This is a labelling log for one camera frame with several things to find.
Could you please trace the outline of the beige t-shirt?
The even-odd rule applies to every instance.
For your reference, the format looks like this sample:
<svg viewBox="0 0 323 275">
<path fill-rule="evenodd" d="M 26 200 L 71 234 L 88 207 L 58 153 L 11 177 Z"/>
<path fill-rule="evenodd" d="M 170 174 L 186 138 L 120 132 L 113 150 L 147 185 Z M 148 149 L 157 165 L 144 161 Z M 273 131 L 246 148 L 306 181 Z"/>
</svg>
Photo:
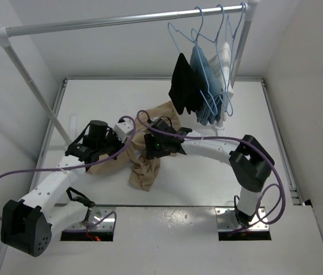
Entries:
<svg viewBox="0 0 323 275">
<path fill-rule="evenodd" d="M 181 127 L 177 111 L 171 101 L 148 109 L 146 112 L 152 119 L 159 117 L 170 119 L 168 124 L 171 124 L 174 129 Z M 136 121 L 137 133 L 128 148 L 120 153 L 115 160 L 111 159 L 104 163 L 96 164 L 88 172 L 94 175 L 109 174 L 131 164 L 132 170 L 129 176 L 129 183 L 134 187 L 149 191 L 159 173 L 161 160 L 146 159 L 145 130 L 146 128 L 139 121 Z"/>
</svg>

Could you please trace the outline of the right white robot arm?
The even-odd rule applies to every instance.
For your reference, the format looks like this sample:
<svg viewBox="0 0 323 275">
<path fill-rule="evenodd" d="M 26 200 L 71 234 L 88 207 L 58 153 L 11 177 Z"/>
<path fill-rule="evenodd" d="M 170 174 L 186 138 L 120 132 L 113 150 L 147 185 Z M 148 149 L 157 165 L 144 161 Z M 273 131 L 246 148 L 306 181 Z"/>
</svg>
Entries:
<svg viewBox="0 0 323 275">
<path fill-rule="evenodd" d="M 175 130 L 163 119 L 152 121 L 150 127 L 151 130 L 144 136 L 149 160 L 171 154 L 197 155 L 232 168 L 241 186 L 235 217 L 239 224 L 248 226 L 256 214 L 263 186 L 274 165 L 273 159 L 260 143 L 251 135 L 231 143 L 216 136 L 209 138 L 186 127 Z"/>
</svg>

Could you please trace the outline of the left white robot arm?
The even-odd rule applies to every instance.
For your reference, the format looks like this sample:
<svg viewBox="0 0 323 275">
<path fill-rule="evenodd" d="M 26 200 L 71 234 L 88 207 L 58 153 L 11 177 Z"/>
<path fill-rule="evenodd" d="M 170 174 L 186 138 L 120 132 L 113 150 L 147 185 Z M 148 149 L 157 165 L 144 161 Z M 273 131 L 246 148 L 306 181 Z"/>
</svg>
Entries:
<svg viewBox="0 0 323 275">
<path fill-rule="evenodd" d="M 72 184 L 79 180 L 100 156 L 110 160 L 134 133 L 130 121 L 120 119 L 114 127 L 100 120 L 90 121 L 67 147 L 54 169 L 20 200 L 8 201 L 2 212 L 1 241 L 33 257 L 40 256 L 52 237 L 81 223 L 89 227 L 95 203 Z"/>
</svg>

